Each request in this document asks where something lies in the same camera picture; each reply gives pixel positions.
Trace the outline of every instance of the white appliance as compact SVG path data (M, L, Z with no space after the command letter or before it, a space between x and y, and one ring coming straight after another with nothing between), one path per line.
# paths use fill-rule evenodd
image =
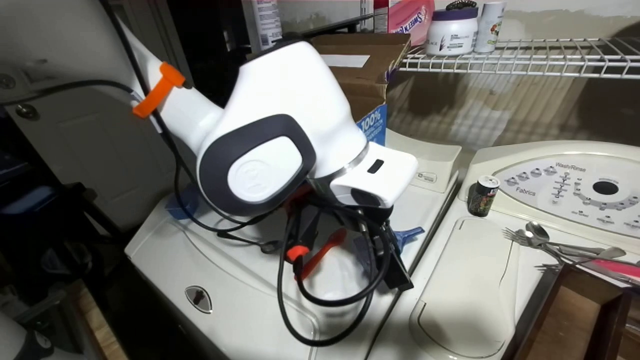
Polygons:
M387 146L409 152L419 162L411 185L396 202L391 226L396 231L423 227L425 234L407 244L401 254L413 270L435 233L453 196L458 173L455 161L460 147L424 143L387 130ZM180 326L212 358L230 359L364 359L396 291L376 290L371 307L356 331L340 343L311 348L294 339L284 326L276 301L278 255L217 238L189 221L173 219L161 201L149 215L125 252L136 268L169 301ZM205 224L230 226L206 206L196 214ZM284 212L235 232L253 240L277 240L284 235ZM316 248L340 227L323 217ZM369 282L358 262L351 238L325 255L305 281L307 289L322 299L342 299ZM341 332L358 313L362 302L348 307L318 307L304 299L291 266L284 273L285 307L296 330L307 338L324 339Z
M640 148L597 142L478 151L412 276L414 289L400 296L368 359L500 359L542 276L535 266L556 263L507 240L505 227L536 220L551 241L618 246L627 251L621 259L639 260L639 160ZM482 175L502 186L490 214L476 218L467 195Z

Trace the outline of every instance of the white lid jar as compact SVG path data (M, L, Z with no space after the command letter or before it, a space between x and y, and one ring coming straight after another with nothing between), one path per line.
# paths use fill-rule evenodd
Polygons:
M476 46L478 8L437 10L427 33L424 49L429 55L467 54Z

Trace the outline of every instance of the wire shelf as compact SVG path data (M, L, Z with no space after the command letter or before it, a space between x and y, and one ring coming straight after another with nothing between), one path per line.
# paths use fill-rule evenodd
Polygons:
M500 41L491 54L427 55L411 50L400 64L410 72L640 79L640 38Z

